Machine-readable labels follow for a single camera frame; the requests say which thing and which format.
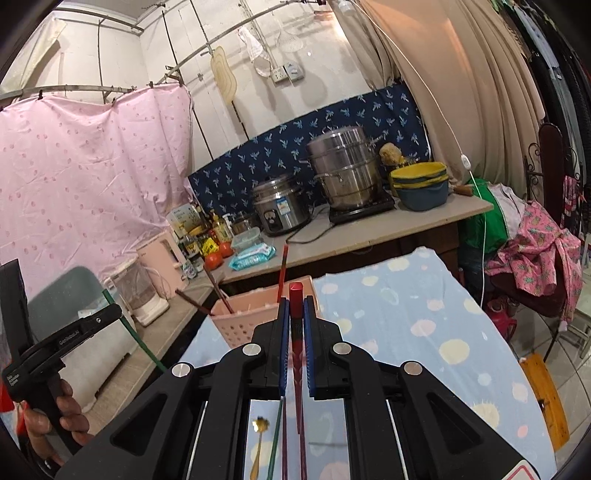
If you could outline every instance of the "wall switch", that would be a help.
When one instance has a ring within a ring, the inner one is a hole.
[[[289,61],[284,65],[285,71],[292,82],[304,78],[304,70],[294,61]]]
[[[273,80],[273,83],[279,83],[279,82],[282,82],[283,80],[287,80],[288,76],[287,76],[287,72],[285,71],[285,68],[278,67],[275,70],[273,70],[271,72],[271,79]]]

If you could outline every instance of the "spoon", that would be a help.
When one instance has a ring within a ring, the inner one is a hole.
[[[252,422],[252,426],[255,428],[255,432],[258,432],[258,434],[259,434],[259,445],[258,445],[258,448],[256,449],[255,461],[252,464],[250,480],[257,480],[258,473],[259,473],[259,466],[261,463],[262,433],[265,432],[269,428],[269,420],[264,419],[263,417],[258,417],[255,421]]]

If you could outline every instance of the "white wall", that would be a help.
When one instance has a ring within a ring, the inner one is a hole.
[[[69,2],[63,7],[83,8],[107,13],[121,20],[134,23],[135,20],[122,17],[114,12],[99,8],[89,8]],[[66,27],[57,43],[45,55],[40,65],[31,76],[27,87],[42,85],[100,85],[98,65],[97,28],[100,19],[83,14],[69,12],[54,13],[65,20]],[[143,87],[149,79],[139,42],[139,35],[112,21],[105,21],[100,27],[100,59],[103,84],[120,87]],[[70,99],[102,103],[99,92],[56,93]]]
[[[246,18],[238,2],[230,0],[193,0],[205,31],[211,39]],[[277,4],[277,0],[247,0],[253,14]],[[166,20],[178,61],[205,43],[203,33],[189,1],[167,3]],[[162,9],[140,22],[145,32],[140,37],[145,65],[151,80],[157,81],[175,65],[162,20]],[[236,76],[238,91],[235,105],[252,138],[270,128],[304,115],[322,106],[369,91],[350,51],[349,44],[330,8],[292,4],[274,14],[284,28],[304,40],[304,48],[284,54],[275,47],[279,26],[272,14],[257,21],[277,63],[295,60],[306,78],[292,85],[289,81],[274,85],[263,79],[250,63],[245,45],[236,32],[213,47],[222,46]],[[226,106],[213,80],[209,54],[198,55],[182,69],[195,102],[195,110],[214,158],[247,140],[233,108]],[[199,129],[193,122],[193,170],[211,161]]]

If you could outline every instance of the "white appliance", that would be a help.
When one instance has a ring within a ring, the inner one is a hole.
[[[170,306],[160,297],[138,258],[129,260],[117,267],[109,275],[106,284],[113,282],[128,309],[143,326],[148,326]]]

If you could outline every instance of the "pink bed sheet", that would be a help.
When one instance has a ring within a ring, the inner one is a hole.
[[[82,265],[99,278],[185,203],[190,97],[145,88],[114,104],[44,95],[0,112],[0,262],[31,297]]]

